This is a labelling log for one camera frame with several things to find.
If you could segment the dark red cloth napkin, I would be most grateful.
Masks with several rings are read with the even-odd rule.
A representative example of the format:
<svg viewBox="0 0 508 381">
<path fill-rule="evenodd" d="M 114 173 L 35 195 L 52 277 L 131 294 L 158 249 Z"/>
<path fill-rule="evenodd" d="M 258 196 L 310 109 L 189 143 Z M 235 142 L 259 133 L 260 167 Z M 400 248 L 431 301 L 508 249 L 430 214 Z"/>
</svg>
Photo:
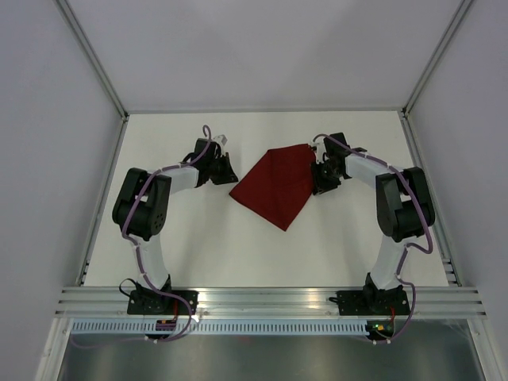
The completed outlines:
<svg viewBox="0 0 508 381">
<path fill-rule="evenodd" d="M 287 231 L 312 195 L 314 161 L 308 144 L 269 149 L 229 196 Z"/>
</svg>

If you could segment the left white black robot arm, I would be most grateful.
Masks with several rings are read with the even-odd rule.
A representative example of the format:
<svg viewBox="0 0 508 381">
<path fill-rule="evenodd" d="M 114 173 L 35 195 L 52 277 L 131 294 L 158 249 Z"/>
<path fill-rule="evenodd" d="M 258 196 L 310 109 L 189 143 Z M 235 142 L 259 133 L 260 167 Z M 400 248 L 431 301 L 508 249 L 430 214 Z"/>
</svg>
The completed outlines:
<svg viewBox="0 0 508 381">
<path fill-rule="evenodd" d="M 123 180 L 112 218 L 135 252 L 137 282 L 150 290 L 146 306 L 155 314 L 167 313 L 173 305 L 171 276 L 164 264 L 160 233 L 167 220 L 170 197 L 203 186 L 237 183 L 238 178 L 225 150 L 224 135 L 196 140 L 194 151 L 183 162 L 155 171 L 132 167 Z"/>
</svg>

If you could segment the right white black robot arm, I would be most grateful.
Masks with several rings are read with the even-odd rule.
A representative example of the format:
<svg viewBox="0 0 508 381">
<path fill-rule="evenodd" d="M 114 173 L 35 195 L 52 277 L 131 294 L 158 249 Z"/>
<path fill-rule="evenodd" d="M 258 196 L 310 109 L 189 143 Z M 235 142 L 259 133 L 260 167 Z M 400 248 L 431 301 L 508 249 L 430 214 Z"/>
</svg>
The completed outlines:
<svg viewBox="0 0 508 381">
<path fill-rule="evenodd" d="M 356 179 L 375 192 L 378 226 L 383 234 L 379 254 L 359 291 L 338 291 L 330 298 L 341 316 L 408 316 L 411 312 L 402 268 L 412 248 L 433 252 L 430 227 L 435 210 L 424 171 L 420 167 L 396 167 L 352 148 L 343 133 L 319 134 L 310 145 L 315 154 L 311 164 L 313 193 L 337 189 L 346 179 Z"/>
</svg>

